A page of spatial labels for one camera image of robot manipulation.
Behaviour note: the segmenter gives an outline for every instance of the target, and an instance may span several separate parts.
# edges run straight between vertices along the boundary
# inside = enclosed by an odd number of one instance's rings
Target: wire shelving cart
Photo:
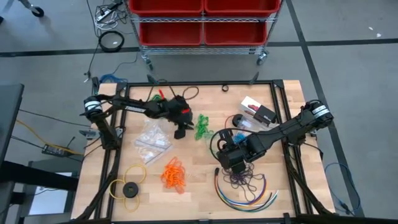
[[[153,70],[154,66],[149,58],[149,55],[258,55],[257,65],[262,65],[265,61],[269,52],[267,51],[267,44],[271,37],[272,31],[279,18],[280,11],[282,9],[284,0],[278,1],[279,10],[274,13],[274,16],[268,17],[210,17],[206,15],[205,10],[202,11],[201,17],[144,17],[133,14],[129,10],[129,0],[123,0],[126,6],[127,16],[131,22],[134,35],[136,36],[139,44],[139,50],[141,57],[145,61],[149,70]],[[199,46],[147,46],[142,45],[140,35],[138,33],[137,25],[140,23],[169,23],[169,22],[239,22],[239,23],[271,23],[271,27],[266,34],[266,41],[261,45],[227,45],[227,46],[214,46],[206,45],[201,43]]]

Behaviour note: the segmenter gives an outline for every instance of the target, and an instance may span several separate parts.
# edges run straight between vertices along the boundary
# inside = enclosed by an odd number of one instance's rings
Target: black cart wheel
[[[145,60],[145,63],[147,64],[148,69],[149,69],[150,71],[153,71],[153,70],[154,70],[154,66],[152,65],[151,60],[147,59],[147,60]]]
[[[262,65],[265,61],[266,61],[266,57],[265,58],[259,58],[259,59],[257,59],[257,65]]]
[[[43,11],[43,9],[42,9],[41,7],[35,6],[35,9],[39,12],[39,13],[36,13],[36,12],[33,12],[33,11],[32,11],[32,14],[33,14],[35,17],[43,17],[43,16],[44,16],[44,11]]]

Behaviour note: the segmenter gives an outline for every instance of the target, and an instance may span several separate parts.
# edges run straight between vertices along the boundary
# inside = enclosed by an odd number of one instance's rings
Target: red bin
[[[262,45],[267,39],[265,22],[207,22],[206,45]]]
[[[146,46],[196,46],[201,44],[200,22],[141,22],[139,41]]]
[[[204,0],[130,0],[132,13],[141,17],[201,16]]]
[[[279,4],[279,0],[205,0],[205,10],[208,16],[268,17]]]

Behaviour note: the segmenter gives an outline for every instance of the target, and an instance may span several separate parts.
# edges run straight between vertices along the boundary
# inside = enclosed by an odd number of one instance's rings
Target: small box
[[[259,102],[248,96],[243,99],[241,103],[241,109],[246,114],[252,116],[254,119],[262,123],[265,123],[267,126],[270,123],[275,123],[276,121],[276,114],[273,111],[265,106],[262,106]]]

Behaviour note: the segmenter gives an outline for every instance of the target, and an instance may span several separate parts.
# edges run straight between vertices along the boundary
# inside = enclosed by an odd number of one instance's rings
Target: green plastic object
[[[195,140],[199,140],[201,138],[211,138],[214,134],[214,131],[208,130],[207,126],[209,125],[209,117],[204,116],[203,114],[199,114],[197,125],[195,126],[197,132],[195,133]]]
[[[155,94],[155,95],[152,97],[152,100],[156,100],[156,101],[161,100],[161,99],[162,99],[162,97],[161,97],[159,94]]]

